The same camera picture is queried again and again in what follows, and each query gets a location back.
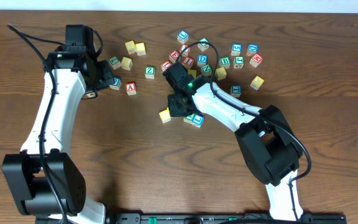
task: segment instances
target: green block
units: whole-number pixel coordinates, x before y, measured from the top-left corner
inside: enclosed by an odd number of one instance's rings
[[[229,57],[222,57],[221,58],[222,65],[230,65],[230,58]]]
[[[236,56],[236,57],[234,57],[234,62],[236,64],[244,63],[244,57],[243,56]]]
[[[157,218],[149,218],[149,224],[157,224]]]
[[[110,59],[109,59],[109,62],[110,62],[110,64],[111,64],[112,66],[115,65],[115,64],[117,64],[117,63],[119,62],[118,57],[117,57],[117,56],[114,56],[114,57],[110,58]]]
[[[146,66],[146,75],[154,75],[155,74],[155,68],[154,67],[150,67],[150,66]]]
[[[202,38],[201,40],[199,40],[199,41],[203,41],[203,42],[208,42],[209,43],[209,41],[208,41],[208,39],[207,38]]]

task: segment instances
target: wooden surface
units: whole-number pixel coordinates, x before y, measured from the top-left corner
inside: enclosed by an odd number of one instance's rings
[[[114,71],[123,83],[136,82],[137,95],[127,96],[122,86],[78,107],[71,154],[95,200],[145,213],[269,209],[265,187],[229,129],[210,116],[200,129],[181,118],[162,124],[158,116],[173,92],[160,65],[179,50],[176,35],[185,29],[189,42],[207,37],[222,57],[233,42],[243,44],[242,55],[249,43],[259,44],[264,61],[253,68],[246,57],[244,68],[230,68],[219,86],[240,84],[242,101],[283,111],[313,160],[311,174],[298,182],[305,210],[344,213],[358,223],[358,15],[0,11],[0,223],[33,223],[19,215],[1,164],[30,133],[44,75],[7,23],[62,42],[66,24],[86,24],[103,38],[99,59],[127,56],[129,40],[145,43],[147,55],[131,55],[131,71]],[[45,56],[56,47],[36,46]],[[214,65],[214,52],[206,53]],[[155,66],[154,80],[145,79],[146,65]],[[249,86],[256,75],[265,79],[258,91]],[[300,170],[305,166],[302,158]]]

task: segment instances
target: wood grain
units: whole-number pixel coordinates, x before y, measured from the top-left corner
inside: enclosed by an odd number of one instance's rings
[[[145,42],[147,55],[131,55],[131,71],[114,71],[123,83],[136,82],[137,95],[105,90],[78,107],[71,153],[95,200],[145,213],[269,209],[230,130],[209,116],[200,129],[179,118],[160,121],[172,93],[160,64],[179,50],[176,35],[185,29],[189,42],[207,37],[220,56],[230,54],[233,42],[259,44],[262,64],[230,68],[219,86],[240,84],[242,101],[283,111],[314,162],[298,182],[304,209],[344,213],[358,223],[357,14],[0,11],[0,223],[33,223],[19,215],[1,164],[27,138],[44,78],[41,61],[7,23],[59,41],[66,24],[86,24],[103,38],[100,59],[127,56],[128,40]],[[55,48],[36,45],[44,55]],[[193,48],[190,55],[199,53]],[[214,52],[206,53],[214,65]],[[146,65],[156,67],[154,80],[145,79]],[[265,79],[258,91],[249,87],[256,75]],[[301,170],[305,165],[302,159]]]

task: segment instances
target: alphabet block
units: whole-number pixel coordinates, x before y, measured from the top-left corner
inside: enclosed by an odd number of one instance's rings
[[[256,44],[249,44],[247,50],[247,56],[253,56],[258,52],[258,45]]]
[[[180,47],[180,52],[182,51],[182,50],[184,50],[185,48],[187,48],[187,44],[182,44],[181,45],[181,47]],[[189,48],[187,48],[185,51],[184,51],[184,53],[182,54],[182,56],[184,56],[184,57],[186,57],[186,56],[189,56],[189,54],[190,54],[190,49],[191,49],[191,47],[189,47]]]
[[[234,43],[233,47],[231,48],[231,55],[232,56],[240,56],[242,49],[242,44]]]
[[[135,83],[127,83],[126,90],[128,95],[135,95],[136,94],[136,86]]]
[[[169,61],[164,62],[163,64],[161,64],[162,71],[165,71],[171,65],[172,65],[172,63]]]
[[[224,67],[217,68],[215,73],[216,73],[217,80],[222,80],[227,76],[227,72],[226,69],[224,69]]]
[[[221,67],[224,67],[224,68],[230,68],[230,58],[229,57],[222,57],[220,60],[219,60],[219,65]]]
[[[244,57],[243,56],[234,57],[233,66],[234,68],[242,68],[244,66]]]
[[[144,72],[146,78],[154,79],[155,76],[155,68],[151,66],[146,66],[146,71]]]
[[[146,48],[144,46],[144,43],[136,44],[136,53],[137,56],[146,55]]]
[[[125,70],[130,70],[132,68],[132,59],[123,57],[121,60],[121,67]]]
[[[169,60],[172,63],[175,63],[177,61],[177,58],[179,57],[179,52],[177,50],[174,50],[169,54]]]
[[[208,42],[208,39],[207,38],[202,38],[201,40],[199,41],[203,41],[203,42]],[[201,50],[201,51],[205,51],[206,49],[208,49],[209,45],[208,44],[197,44],[197,47]]]
[[[189,34],[184,30],[180,31],[180,33],[178,34],[178,41],[181,44],[184,44],[187,42],[187,40],[189,40]]]
[[[185,59],[183,60],[183,62],[181,63],[187,70],[191,69],[193,64],[194,64],[194,59],[187,56],[185,57]]]
[[[197,60],[197,66],[202,67],[208,62],[208,55],[199,55]]]
[[[210,65],[204,65],[201,67],[201,73],[205,76],[210,76],[212,74],[212,68]]]
[[[256,76],[254,80],[251,83],[251,87],[255,90],[258,90],[260,86],[265,82],[263,78],[260,78],[259,76]]]
[[[262,58],[262,56],[256,53],[254,56],[252,56],[251,61],[249,61],[249,63],[256,68],[262,62],[263,59],[264,58]]]
[[[241,95],[241,86],[240,85],[233,85],[230,89],[230,95],[234,97],[240,97]]]
[[[136,52],[136,46],[133,40],[126,42],[125,46],[127,47],[129,54],[134,54]]]
[[[109,63],[112,66],[112,69],[114,69],[114,70],[121,67],[121,62],[119,61],[117,56],[110,58]]]
[[[110,85],[113,90],[119,90],[121,87],[121,79],[114,77],[114,83]]]

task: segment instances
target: blue block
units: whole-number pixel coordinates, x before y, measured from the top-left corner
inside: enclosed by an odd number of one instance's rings
[[[250,51],[250,52],[258,52],[258,45],[256,45],[256,44],[249,44],[249,46],[248,46],[248,51]]]
[[[198,62],[199,63],[206,63],[208,61],[208,55],[199,55]]]

